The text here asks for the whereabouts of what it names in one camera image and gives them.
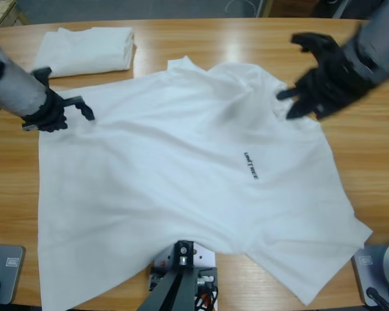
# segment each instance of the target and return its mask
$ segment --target wood grain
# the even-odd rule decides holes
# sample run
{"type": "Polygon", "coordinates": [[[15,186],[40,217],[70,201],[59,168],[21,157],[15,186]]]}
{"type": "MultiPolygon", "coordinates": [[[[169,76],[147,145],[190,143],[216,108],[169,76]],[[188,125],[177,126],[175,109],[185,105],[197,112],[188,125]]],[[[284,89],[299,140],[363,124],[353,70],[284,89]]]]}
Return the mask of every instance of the wood grain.
{"type": "MultiPolygon", "coordinates": [[[[293,83],[315,64],[289,43],[293,32],[317,31],[344,41],[358,22],[332,19],[207,19],[100,21],[0,29],[0,46],[29,70],[45,32],[65,27],[133,27],[136,52],[129,71],[57,78],[55,90],[139,77],[164,70],[167,60],[188,55],[209,69],[220,62],[256,63],[293,83]]],[[[389,84],[360,104],[323,122],[356,216],[374,230],[369,242],[389,243],[389,84]]],[[[26,247],[16,303],[40,304],[37,241],[38,135],[23,133],[21,121],[0,113],[0,244],[26,247]]],[[[360,305],[347,264],[303,306],[267,272],[243,256],[218,255],[219,305],[224,311],[305,310],[360,305]]],[[[135,310],[147,296],[148,271],[82,306],[88,310],[135,310]]]]}

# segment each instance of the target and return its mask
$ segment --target gray floor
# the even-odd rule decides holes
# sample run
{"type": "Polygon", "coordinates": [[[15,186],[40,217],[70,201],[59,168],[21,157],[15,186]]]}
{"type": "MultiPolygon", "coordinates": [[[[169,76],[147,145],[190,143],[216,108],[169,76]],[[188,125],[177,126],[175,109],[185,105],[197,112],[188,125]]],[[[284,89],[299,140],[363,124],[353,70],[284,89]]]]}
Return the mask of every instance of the gray floor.
{"type": "Polygon", "coordinates": [[[254,17],[259,6],[259,0],[18,0],[18,3],[33,24],[114,19],[254,17]]]}

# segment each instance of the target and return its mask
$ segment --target label sticker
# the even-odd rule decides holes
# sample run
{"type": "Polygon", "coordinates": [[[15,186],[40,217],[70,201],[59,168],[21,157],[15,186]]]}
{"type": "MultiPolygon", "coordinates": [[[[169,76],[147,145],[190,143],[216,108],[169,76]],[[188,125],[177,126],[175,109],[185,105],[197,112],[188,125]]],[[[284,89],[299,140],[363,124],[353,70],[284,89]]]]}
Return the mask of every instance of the label sticker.
{"type": "Polygon", "coordinates": [[[371,259],[371,256],[360,256],[359,262],[362,266],[369,266],[373,264],[373,260],[371,259]]]}
{"type": "Polygon", "coordinates": [[[7,258],[6,267],[17,268],[18,266],[19,266],[19,259],[18,258],[7,258]]]}

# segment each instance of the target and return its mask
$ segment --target white t-shirt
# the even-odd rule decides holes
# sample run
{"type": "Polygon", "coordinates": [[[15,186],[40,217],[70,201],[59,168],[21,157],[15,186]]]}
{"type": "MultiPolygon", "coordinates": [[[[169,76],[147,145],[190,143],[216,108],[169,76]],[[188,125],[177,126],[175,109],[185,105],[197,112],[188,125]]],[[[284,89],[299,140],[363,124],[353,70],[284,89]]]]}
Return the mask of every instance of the white t-shirt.
{"type": "Polygon", "coordinates": [[[371,231],[319,124],[285,120],[283,86],[257,65],[183,58],[62,93],[96,121],[68,108],[67,130],[40,134],[43,310],[100,295],[177,240],[247,254],[310,303],[371,231]]]}

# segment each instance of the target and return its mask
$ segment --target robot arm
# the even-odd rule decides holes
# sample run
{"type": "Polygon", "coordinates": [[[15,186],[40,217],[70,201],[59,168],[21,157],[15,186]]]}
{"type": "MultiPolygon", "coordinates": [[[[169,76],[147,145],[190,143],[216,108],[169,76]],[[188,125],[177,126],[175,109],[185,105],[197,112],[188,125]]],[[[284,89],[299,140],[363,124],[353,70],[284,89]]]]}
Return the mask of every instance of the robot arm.
{"type": "Polygon", "coordinates": [[[288,119],[312,111],[317,119],[328,117],[389,79],[389,2],[342,47],[332,37],[314,33],[295,34],[292,43],[312,52],[318,67],[277,98],[298,97],[288,119]]]}
{"type": "Polygon", "coordinates": [[[24,130],[53,132],[67,128],[64,111],[68,106],[94,120],[81,97],[63,99],[49,88],[50,73],[50,68],[43,68],[30,75],[0,49],[0,109],[21,117],[24,130]]]}

